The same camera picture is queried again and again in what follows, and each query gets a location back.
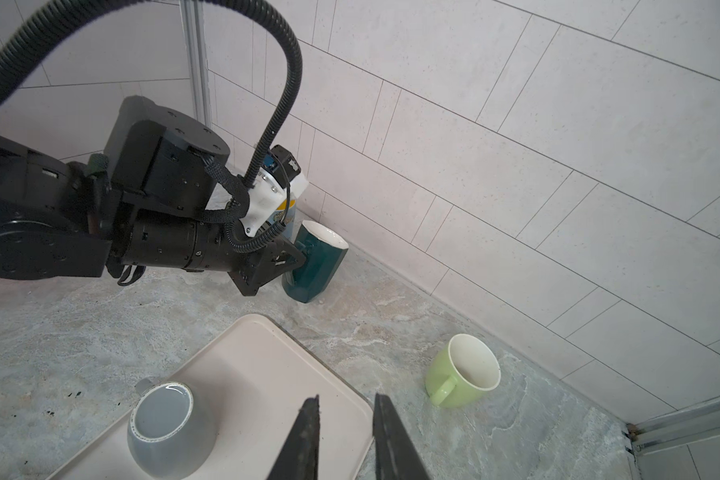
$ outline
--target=light green mug handle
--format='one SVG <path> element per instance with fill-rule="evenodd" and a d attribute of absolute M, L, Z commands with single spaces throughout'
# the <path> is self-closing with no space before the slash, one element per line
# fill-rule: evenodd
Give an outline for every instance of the light green mug handle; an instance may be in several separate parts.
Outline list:
<path fill-rule="evenodd" d="M 429 401 L 432 405 L 439 407 L 445 398 L 451 395 L 451 392 L 456 387 L 456 378 L 452 375 L 448 376 L 448 379 L 440 385 L 440 388 L 429 397 Z"/>

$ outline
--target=marble surface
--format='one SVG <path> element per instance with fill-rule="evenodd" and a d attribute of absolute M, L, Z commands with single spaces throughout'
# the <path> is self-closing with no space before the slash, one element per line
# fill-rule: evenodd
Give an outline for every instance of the marble surface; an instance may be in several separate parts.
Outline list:
<path fill-rule="evenodd" d="M 45 478 L 235 319 L 258 312 L 372 399 L 392 398 L 436 478 L 631 478 L 622 425 L 354 249 L 325 293 L 301 304 L 279 281 L 245 298 L 226 274 L 149 268 L 114 279 L 0 280 L 0 479 Z M 486 341 L 499 388 L 433 408 L 423 388 L 455 333 Z M 374 478 L 373 448 L 359 478 Z"/>

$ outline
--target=cup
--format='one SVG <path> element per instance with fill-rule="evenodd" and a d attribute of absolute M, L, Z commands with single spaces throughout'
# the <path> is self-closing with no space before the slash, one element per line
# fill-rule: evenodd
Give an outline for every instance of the cup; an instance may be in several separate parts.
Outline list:
<path fill-rule="evenodd" d="M 147 390 L 130 414 L 128 449 L 154 478 L 179 480 L 197 470 L 216 442 L 207 402 L 180 382 Z"/>
<path fill-rule="evenodd" d="M 480 339 L 459 333 L 432 360 L 424 383 L 434 406 L 465 406 L 501 380 L 496 355 Z"/>
<path fill-rule="evenodd" d="M 294 300 L 307 303 L 326 289 L 349 244 L 333 230 L 311 220 L 304 220 L 293 244 L 307 260 L 282 275 L 282 288 Z"/>

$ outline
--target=wall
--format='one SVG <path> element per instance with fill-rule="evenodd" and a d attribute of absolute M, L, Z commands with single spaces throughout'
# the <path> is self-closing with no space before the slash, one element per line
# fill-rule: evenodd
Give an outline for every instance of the wall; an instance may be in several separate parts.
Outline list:
<path fill-rule="evenodd" d="M 0 47 L 46 0 L 0 0 Z M 178 1 L 108 14 L 53 51 L 0 106 L 0 135 L 64 161 L 102 150 L 120 102 L 142 94 L 194 117 Z"/>
<path fill-rule="evenodd" d="M 720 395 L 720 0 L 273 3 L 299 208 L 628 422 Z M 243 169 L 284 57 L 205 21 Z"/>

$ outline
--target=tray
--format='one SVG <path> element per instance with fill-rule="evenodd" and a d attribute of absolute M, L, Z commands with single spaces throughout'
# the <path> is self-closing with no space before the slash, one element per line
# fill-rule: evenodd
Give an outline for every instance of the tray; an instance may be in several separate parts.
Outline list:
<path fill-rule="evenodd" d="M 320 395 L 318 477 L 355 478 L 372 440 L 365 399 L 264 316 L 240 317 L 170 379 L 209 398 L 219 436 L 188 479 L 266 480 L 307 397 Z M 130 411 L 48 478 L 151 478 L 128 451 Z"/>

